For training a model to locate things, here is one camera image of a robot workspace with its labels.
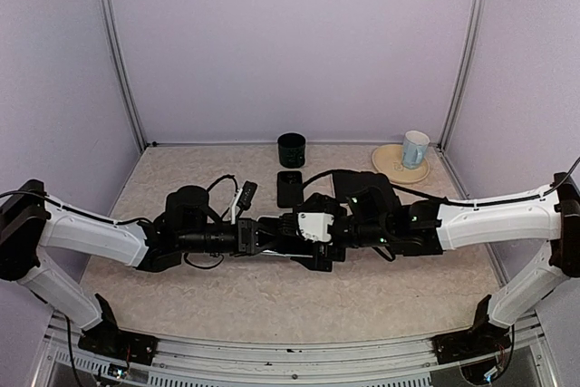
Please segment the black phone case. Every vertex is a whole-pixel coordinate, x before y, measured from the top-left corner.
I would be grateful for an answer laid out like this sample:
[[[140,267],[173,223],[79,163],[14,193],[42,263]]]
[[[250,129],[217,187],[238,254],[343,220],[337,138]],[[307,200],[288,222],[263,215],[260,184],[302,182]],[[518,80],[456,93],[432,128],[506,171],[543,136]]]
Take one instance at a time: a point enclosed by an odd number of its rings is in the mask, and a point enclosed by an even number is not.
[[[279,208],[293,208],[304,202],[303,174],[299,170],[277,173],[276,204]]]

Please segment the light blue mug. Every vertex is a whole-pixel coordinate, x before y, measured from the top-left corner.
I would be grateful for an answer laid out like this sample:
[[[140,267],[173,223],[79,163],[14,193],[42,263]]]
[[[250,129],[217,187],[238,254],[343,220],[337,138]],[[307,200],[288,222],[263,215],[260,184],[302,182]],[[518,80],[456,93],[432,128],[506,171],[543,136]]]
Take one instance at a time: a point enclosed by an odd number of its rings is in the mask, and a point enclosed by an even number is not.
[[[430,138],[420,131],[407,131],[402,143],[401,163],[406,169],[416,169],[425,158]]]

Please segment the dark green cup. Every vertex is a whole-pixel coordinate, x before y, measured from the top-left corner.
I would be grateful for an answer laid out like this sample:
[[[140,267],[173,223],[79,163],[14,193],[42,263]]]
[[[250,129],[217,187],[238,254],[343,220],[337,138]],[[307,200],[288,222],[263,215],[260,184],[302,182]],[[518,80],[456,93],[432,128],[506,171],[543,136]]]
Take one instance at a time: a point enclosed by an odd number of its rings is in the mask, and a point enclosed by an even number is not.
[[[280,164],[288,169],[302,168],[305,164],[306,138],[295,132],[284,133],[277,139]]]

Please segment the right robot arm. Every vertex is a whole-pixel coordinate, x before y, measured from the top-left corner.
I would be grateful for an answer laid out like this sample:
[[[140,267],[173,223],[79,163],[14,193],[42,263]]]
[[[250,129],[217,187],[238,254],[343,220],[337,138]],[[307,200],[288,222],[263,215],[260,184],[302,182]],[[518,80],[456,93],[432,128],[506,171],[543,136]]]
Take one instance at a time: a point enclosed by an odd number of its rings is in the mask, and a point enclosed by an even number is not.
[[[312,246],[311,269],[331,264],[330,251],[371,247],[396,256],[432,256],[480,244],[540,239],[529,263],[506,285],[478,303],[464,347],[484,353],[528,309],[559,285],[579,276],[579,189],[556,173],[549,185],[528,192],[472,201],[421,194],[403,206],[395,187],[369,186],[348,196],[349,206],[314,195],[286,219],[284,235]]]

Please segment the aluminium frame post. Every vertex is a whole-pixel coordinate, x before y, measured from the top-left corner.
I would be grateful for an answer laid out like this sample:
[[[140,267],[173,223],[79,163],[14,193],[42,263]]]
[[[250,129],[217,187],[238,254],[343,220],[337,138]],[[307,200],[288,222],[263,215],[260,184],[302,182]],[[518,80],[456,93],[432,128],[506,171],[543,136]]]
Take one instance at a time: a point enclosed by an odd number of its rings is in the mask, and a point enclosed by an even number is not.
[[[449,109],[443,124],[438,142],[441,153],[449,148],[453,131],[459,120],[461,104],[469,80],[472,61],[476,52],[480,22],[483,16],[486,0],[472,0],[464,44],[459,59],[459,70],[454,82]]]
[[[111,61],[121,91],[121,100],[126,111],[133,139],[140,153],[148,147],[148,142],[133,98],[129,75],[123,59],[121,40],[118,34],[112,0],[99,0]]]

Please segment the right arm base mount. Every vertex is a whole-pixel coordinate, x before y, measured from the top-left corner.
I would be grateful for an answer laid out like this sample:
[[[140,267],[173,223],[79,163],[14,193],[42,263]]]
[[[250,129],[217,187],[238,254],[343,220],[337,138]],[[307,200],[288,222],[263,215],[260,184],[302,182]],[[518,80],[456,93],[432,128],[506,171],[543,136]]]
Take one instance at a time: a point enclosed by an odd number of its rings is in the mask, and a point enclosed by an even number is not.
[[[495,353],[512,344],[508,330],[499,333],[480,334],[461,330],[448,334],[438,334],[432,338],[434,353],[439,365]]]

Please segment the light blue phone case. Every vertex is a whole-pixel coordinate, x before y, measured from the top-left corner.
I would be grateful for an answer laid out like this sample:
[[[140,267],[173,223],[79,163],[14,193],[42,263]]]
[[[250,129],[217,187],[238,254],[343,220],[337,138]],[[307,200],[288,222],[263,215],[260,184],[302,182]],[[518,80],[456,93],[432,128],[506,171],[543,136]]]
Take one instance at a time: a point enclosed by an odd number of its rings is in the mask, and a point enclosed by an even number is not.
[[[280,256],[280,257],[292,257],[293,254],[278,252],[273,249],[266,249],[256,253],[256,256]]]

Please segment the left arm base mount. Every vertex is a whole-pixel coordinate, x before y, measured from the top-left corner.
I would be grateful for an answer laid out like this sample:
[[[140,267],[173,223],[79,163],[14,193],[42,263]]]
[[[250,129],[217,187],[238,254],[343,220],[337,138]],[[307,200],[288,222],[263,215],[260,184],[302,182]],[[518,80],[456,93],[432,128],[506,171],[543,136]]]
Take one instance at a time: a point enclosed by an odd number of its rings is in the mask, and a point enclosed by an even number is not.
[[[156,355],[159,339],[148,334],[119,330],[100,334],[82,334],[78,347],[126,363],[151,366]]]

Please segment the right aluminium frame post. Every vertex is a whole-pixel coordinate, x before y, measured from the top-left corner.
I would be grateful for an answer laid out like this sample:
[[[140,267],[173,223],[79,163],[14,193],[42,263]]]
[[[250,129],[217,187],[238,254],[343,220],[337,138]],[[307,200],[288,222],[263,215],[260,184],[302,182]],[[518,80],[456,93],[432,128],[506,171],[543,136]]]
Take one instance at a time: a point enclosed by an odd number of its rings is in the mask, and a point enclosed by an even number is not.
[[[441,153],[449,148],[453,131],[459,120],[461,104],[469,80],[472,61],[476,52],[480,22],[483,16],[486,0],[472,0],[464,44],[459,59],[459,70],[454,82],[449,109],[443,124],[438,142]]]

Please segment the beige round plate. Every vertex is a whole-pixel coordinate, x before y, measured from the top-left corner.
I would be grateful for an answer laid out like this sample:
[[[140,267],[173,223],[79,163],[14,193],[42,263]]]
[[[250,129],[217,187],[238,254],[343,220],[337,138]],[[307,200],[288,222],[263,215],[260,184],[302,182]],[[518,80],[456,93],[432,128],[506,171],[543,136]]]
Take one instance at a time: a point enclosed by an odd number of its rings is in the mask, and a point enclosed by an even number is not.
[[[372,153],[372,165],[395,184],[414,184],[423,181],[430,174],[430,164],[424,159],[417,169],[407,169],[402,165],[403,146],[386,144]]]

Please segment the left aluminium frame post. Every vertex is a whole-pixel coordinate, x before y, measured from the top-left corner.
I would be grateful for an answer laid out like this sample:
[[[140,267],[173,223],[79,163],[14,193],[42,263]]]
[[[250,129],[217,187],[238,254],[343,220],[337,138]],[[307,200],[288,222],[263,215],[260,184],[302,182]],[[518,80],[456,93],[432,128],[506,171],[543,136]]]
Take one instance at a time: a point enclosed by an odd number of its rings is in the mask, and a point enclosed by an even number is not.
[[[118,34],[112,0],[99,0],[111,61],[121,91],[121,100],[126,111],[133,139],[140,153],[148,147],[148,142],[133,98],[129,75],[123,59],[121,40]]]

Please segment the pink phone case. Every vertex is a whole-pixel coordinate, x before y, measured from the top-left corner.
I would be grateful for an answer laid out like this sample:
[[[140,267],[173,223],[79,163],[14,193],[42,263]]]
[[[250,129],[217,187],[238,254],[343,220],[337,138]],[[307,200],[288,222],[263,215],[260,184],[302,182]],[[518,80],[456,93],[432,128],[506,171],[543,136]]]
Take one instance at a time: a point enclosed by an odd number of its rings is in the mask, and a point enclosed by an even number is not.
[[[361,174],[358,171],[336,171],[332,175],[334,197],[340,203],[346,203],[347,198],[363,189]]]

